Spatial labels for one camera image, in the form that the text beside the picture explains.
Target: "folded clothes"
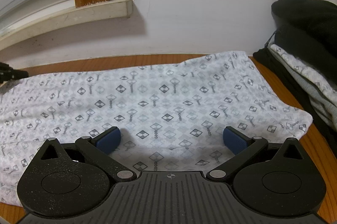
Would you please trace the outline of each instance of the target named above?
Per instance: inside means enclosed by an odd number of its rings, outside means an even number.
[[[337,157],[337,133],[329,127],[312,107],[309,95],[294,80],[286,68],[272,55],[268,48],[260,49],[253,54],[254,58],[269,68],[281,80],[284,86],[293,94],[305,111],[313,117],[313,123],[326,139],[335,157]]]
[[[331,119],[330,122],[328,122],[328,125],[330,125],[333,129],[336,130],[337,95],[332,92],[333,89],[328,84],[326,79],[321,74],[319,74],[314,68],[310,67],[309,65],[305,65],[299,59],[295,59],[294,56],[288,54],[285,50],[283,50],[279,46],[275,44],[269,45],[268,49],[271,51],[274,57],[286,68],[286,70],[291,74],[294,80],[302,87],[302,89],[306,91],[306,93],[309,95],[310,102],[312,101],[314,102],[313,107],[315,109],[317,108],[317,110],[320,111],[321,114],[323,114],[326,118],[328,117],[326,116],[325,113],[330,114]],[[321,105],[323,105],[323,108],[320,108],[320,104],[317,104],[316,101],[321,103]]]
[[[337,84],[337,58],[303,30],[285,24],[276,31],[274,43],[289,54],[311,64],[331,82]]]
[[[38,75],[0,88],[0,197],[19,205],[16,184],[44,140],[71,143],[118,126],[111,157],[142,170],[209,171],[233,156],[222,132],[281,143],[312,117],[283,103],[245,52],[180,64]]]
[[[305,31],[337,58],[337,6],[335,4],[324,0],[278,0],[272,4],[272,12],[288,24]]]

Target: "round metal cap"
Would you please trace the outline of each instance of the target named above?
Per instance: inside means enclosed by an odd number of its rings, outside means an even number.
[[[129,179],[130,177],[132,177],[134,175],[134,173],[132,173],[131,171],[119,171],[117,173],[117,176],[120,178],[120,179]]]
[[[210,171],[210,176],[214,177],[216,179],[220,179],[220,178],[226,176],[226,172],[224,172],[222,170],[213,170],[213,171]]]

